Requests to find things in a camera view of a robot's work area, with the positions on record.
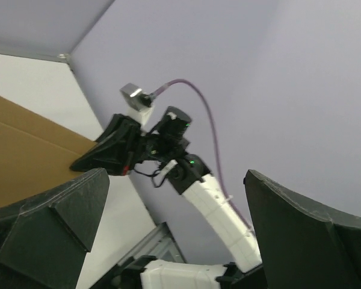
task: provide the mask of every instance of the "gray metal frame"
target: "gray metal frame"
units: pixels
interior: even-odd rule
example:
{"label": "gray metal frame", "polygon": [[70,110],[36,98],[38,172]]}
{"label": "gray metal frame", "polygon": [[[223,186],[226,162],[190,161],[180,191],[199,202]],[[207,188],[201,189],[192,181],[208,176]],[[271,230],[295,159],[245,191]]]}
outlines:
{"label": "gray metal frame", "polygon": [[136,259],[143,255],[152,255],[158,259],[176,263],[186,262],[166,223],[160,224],[151,231],[139,244],[119,260],[118,264],[123,264],[130,257]]}

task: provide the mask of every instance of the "white robot arm segment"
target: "white robot arm segment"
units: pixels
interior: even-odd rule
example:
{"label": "white robot arm segment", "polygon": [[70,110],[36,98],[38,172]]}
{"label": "white robot arm segment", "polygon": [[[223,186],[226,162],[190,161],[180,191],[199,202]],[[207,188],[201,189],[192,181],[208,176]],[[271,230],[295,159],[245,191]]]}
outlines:
{"label": "white robot arm segment", "polygon": [[196,181],[182,196],[204,216],[230,250],[236,265],[247,272],[262,263],[257,239],[225,199],[212,175]]}
{"label": "white robot arm segment", "polygon": [[150,95],[132,83],[123,86],[120,92],[128,104],[127,116],[144,126],[154,109]]}
{"label": "white robot arm segment", "polygon": [[203,266],[156,260],[140,274],[144,289],[220,289],[215,280],[226,268],[222,265]]}

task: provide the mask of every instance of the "cardboard box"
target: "cardboard box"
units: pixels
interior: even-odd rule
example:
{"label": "cardboard box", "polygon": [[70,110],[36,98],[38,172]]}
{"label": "cardboard box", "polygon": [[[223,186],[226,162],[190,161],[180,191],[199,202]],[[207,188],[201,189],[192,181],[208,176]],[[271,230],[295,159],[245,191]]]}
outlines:
{"label": "cardboard box", "polygon": [[0,97],[0,207],[80,175],[70,164],[95,142]]}
{"label": "cardboard box", "polygon": [[75,289],[110,184],[95,142],[0,97],[0,289]]}

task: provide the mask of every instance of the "black cable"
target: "black cable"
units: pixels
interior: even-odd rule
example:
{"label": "black cable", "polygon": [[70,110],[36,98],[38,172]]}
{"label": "black cable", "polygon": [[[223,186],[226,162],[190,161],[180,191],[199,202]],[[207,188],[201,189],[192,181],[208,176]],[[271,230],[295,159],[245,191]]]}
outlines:
{"label": "black cable", "polygon": [[159,185],[155,182],[155,177],[158,176],[160,173],[161,173],[161,170],[159,169],[156,169],[152,174],[148,174],[148,173],[143,173],[143,172],[140,172],[139,170],[137,169],[134,169],[134,172],[135,173],[138,173],[139,175],[143,175],[143,176],[146,176],[148,178],[151,179],[151,183],[153,184],[154,188],[160,188],[163,186],[164,184],[164,181],[166,180],[166,177],[163,177],[162,178],[162,181],[159,183]]}
{"label": "black cable", "polygon": [[148,176],[149,178],[154,178],[157,175],[159,175],[159,173],[156,173],[157,171],[158,170],[155,170],[152,174],[149,175],[148,173],[143,173],[143,172],[138,171],[137,169],[134,169],[135,173],[138,173],[139,175],[143,175],[143,176]]}

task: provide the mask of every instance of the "purple cable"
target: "purple cable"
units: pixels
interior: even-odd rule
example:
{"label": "purple cable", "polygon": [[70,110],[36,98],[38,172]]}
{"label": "purple cable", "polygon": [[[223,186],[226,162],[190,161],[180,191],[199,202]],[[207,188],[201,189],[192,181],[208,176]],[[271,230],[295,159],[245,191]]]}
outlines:
{"label": "purple cable", "polygon": [[185,79],[174,79],[168,83],[165,83],[164,85],[160,86],[160,88],[158,88],[157,90],[155,90],[153,93],[151,93],[151,95],[153,96],[153,98],[155,99],[158,95],[160,95],[162,92],[164,92],[165,90],[167,90],[171,85],[173,84],[177,84],[177,83],[184,83],[187,84],[188,86],[190,86],[193,90],[195,90],[195,92],[198,94],[198,96],[200,97],[200,99],[202,100],[209,120],[210,120],[210,124],[211,124],[211,130],[212,130],[212,137],[214,139],[214,153],[215,153],[215,161],[217,162],[217,169],[218,169],[218,180],[219,183],[221,184],[221,188],[222,188],[222,192],[224,194],[224,196],[226,197],[226,199],[228,200],[228,203],[231,205],[231,207],[233,208],[234,212],[236,212],[236,214],[238,215],[238,217],[242,220],[242,222],[244,222],[244,224],[250,229],[251,233],[254,234],[253,230],[252,230],[252,226],[249,224],[249,222],[242,216],[241,212],[239,212],[239,209],[235,206],[235,204],[231,201],[229,194],[227,193],[227,190],[224,186],[224,182],[223,182],[223,174],[222,174],[222,168],[221,168],[221,158],[220,158],[220,153],[219,153],[219,145],[218,145],[218,136],[217,136],[217,129],[215,127],[215,122],[214,122],[214,118],[212,116],[212,112],[210,109],[209,104],[207,103],[206,98],[204,97],[204,95],[202,94],[202,92],[191,82],[189,82],[188,80]]}

